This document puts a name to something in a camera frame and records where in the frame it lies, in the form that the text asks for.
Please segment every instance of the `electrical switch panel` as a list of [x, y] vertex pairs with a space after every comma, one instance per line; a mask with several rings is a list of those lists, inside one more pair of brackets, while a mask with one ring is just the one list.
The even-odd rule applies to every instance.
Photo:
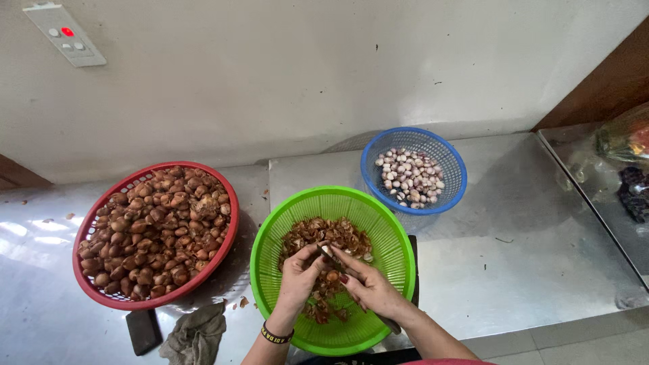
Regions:
[[63, 5], [44, 3], [23, 11], [75, 67], [106, 64], [104, 56]]

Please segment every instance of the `hand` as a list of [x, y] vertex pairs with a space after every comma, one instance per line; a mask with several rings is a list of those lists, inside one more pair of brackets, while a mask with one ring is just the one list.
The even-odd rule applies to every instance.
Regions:
[[342, 250], [329, 246], [336, 257], [346, 265], [348, 275], [341, 275], [340, 281], [363, 310], [368, 308], [383, 317], [398, 320], [398, 315], [412, 304], [381, 274], [381, 271], [355, 260]]
[[310, 267], [306, 264], [314, 254], [317, 254], [317, 246], [310, 244], [284, 261], [282, 286], [275, 305], [276, 309], [288, 310], [296, 316], [302, 311], [320, 271], [327, 268], [323, 256], [315, 259]]

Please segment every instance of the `wrist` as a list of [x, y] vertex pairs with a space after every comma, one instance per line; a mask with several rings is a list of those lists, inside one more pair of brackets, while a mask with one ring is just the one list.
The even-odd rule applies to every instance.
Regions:
[[410, 323], [417, 321], [420, 312], [421, 310], [417, 306], [403, 298], [399, 305], [395, 306], [394, 315], [391, 318], [405, 329]]
[[288, 336], [291, 334], [301, 311], [295, 310], [293, 307], [287, 306], [281, 300], [278, 300], [275, 309], [266, 320], [268, 331], [276, 336]]

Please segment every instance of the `blue plastic basket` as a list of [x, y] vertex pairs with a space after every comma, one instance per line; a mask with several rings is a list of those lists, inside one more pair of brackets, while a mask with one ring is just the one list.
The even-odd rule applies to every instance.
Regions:
[[[426, 156], [437, 160], [444, 171], [445, 187], [434, 205], [413, 209], [397, 203], [395, 196], [383, 186], [383, 168], [374, 164], [380, 153], [391, 148], [425, 151]], [[439, 214], [458, 204], [467, 188], [467, 168], [459, 153], [444, 138], [420, 128], [399, 127], [388, 129], [374, 137], [363, 150], [361, 174], [368, 190], [391, 210], [414, 216]]]

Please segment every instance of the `green plastic basket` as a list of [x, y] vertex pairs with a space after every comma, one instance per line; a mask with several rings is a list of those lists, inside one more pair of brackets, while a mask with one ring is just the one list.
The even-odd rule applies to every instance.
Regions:
[[[381, 270], [407, 299], [415, 290], [415, 257], [408, 235], [392, 214], [375, 198], [342, 186], [319, 186], [303, 190], [276, 207], [264, 221], [252, 247], [251, 284], [264, 318], [268, 318], [279, 296], [282, 274], [277, 269], [282, 236], [300, 220], [320, 216], [336, 220], [347, 217], [372, 243], [372, 265]], [[372, 313], [363, 313], [347, 292], [329, 300], [335, 309], [347, 308], [349, 320], [333, 314], [319, 325], [301, 314], [291, 343], [324, 356], [358, 353], [383, 340], [390, 330]]]

